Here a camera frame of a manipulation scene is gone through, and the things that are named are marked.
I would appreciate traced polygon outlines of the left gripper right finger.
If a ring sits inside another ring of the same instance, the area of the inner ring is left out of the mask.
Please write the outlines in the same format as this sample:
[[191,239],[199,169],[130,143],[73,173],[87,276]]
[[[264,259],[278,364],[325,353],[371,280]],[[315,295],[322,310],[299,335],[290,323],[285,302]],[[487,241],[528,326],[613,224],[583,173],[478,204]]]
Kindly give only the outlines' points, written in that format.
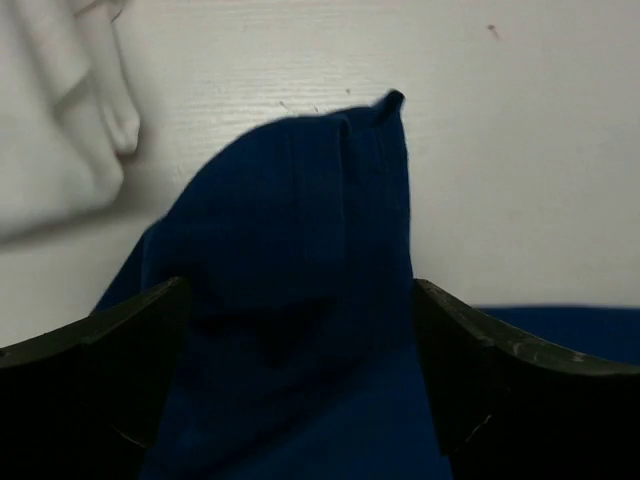
[[418,280],[413,324],[456,479],[635,479],[639,313],[473,308]]

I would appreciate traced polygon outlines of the blue printed t shirt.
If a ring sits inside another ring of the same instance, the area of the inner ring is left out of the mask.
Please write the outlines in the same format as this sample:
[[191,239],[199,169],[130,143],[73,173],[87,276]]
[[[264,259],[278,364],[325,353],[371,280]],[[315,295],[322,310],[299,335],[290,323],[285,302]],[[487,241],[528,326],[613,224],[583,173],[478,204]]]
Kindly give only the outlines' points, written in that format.
[[403,101],[249,131],[142,235],[99,308],[192,291],[142,478],[456,479],[413,324]]

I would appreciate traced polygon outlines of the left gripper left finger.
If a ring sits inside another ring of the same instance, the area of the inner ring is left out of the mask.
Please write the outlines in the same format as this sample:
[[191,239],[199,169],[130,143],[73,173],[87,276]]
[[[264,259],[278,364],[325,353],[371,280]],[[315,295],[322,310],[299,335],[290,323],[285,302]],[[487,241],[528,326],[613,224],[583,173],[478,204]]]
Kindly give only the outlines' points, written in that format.
[[155,444],[191,308],[170,279],[1,350],[4,479],[135,479]]

